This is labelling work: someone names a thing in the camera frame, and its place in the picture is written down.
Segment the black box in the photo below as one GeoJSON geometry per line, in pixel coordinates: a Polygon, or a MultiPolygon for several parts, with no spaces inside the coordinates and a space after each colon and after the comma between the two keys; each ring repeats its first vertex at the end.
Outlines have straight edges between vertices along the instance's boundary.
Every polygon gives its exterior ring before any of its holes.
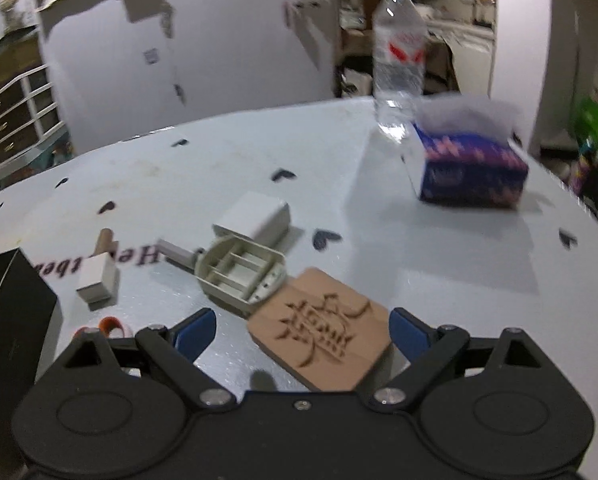
{"type": "Polygon", "coordinates": [[[52,362],[61,328],[57,297],[21,250],[0,254],[0,480],[23,465],[12,413],[52,362]]]}

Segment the blue gripper pad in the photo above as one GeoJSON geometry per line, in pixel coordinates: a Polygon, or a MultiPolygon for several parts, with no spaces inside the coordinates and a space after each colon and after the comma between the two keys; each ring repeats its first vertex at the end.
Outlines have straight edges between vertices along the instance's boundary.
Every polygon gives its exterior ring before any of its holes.
{"type": "Polygon", "coordinates": [[[425,330],[416,326],[402,312],[405,312],[402,308],[396,308],[390,313],[390,339],[408,361],[412,362],[425,353],[433,341],[430,341],[425,330]]]}
{"type": "Polygon", "coordinates": [[[172,330],[175,331],[175,349],[190,362],[194,362],[214,340],[217,317],[213,310],[204,308],[197,315],[191,316],[189,322],[181,323],[172,330]]]}

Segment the brown square block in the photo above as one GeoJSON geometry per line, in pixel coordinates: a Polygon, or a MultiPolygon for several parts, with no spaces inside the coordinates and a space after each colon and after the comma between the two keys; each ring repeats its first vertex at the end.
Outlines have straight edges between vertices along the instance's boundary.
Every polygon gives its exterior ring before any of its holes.
{"type": "Polygon", "coordinates": [[[390,345],[388,311],[319,269],[307,269],[248,321],[259,346],[314,390],[348,391],[390,345]]]}

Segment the tabletop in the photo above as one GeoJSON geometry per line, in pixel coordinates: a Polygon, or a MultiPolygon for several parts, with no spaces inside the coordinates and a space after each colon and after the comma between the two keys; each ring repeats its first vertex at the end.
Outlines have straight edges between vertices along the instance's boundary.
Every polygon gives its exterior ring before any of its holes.
{"type": "MultiPolygon", "coordinates": [[[[238,396],[304,389],[256,346],[244,319],[154,251],[159,237],[208,247],[213,222],[249,190],[279,197],[292,215],[281,246],[290,275],[319,267],[387,308],[473,336],[524,328],[592,408],[596,434],[581,471],[598,479],[598,223],[528,164],[516,209],[429,205],[416,199],[399,147],[377,131],[371,99],[240,112],[106,146],[3,190],[0,253],[20,246],[57,294],[56,354],[103,316],[137,331],[210,306],[218,332],[200,368],[238,396]],[[297,178],[273,182],[279,168],[297,178]],[[114,209],[100,212],[108,202],[114,209]],[[114,304],[91,311],[72,271],[103,227],[119,241],[120,286],[114,304]],[[315,229],[342,240],[317,252],[315,229]],[[565,248],[560,229],[578,244],[565,248]]],[[[389,371],[404,364],[396,351],[389,371]]]]}

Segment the plastic water bottle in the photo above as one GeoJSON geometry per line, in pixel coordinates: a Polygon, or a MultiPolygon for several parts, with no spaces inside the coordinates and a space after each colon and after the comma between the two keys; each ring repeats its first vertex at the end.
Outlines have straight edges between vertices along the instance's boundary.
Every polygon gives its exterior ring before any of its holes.
{"type": "Polygon", "coordinates": [[[374,99],[380,129],[400,142],[423,93],[428,28],[412,0],[382,0],[372,17],[374,99]]]}

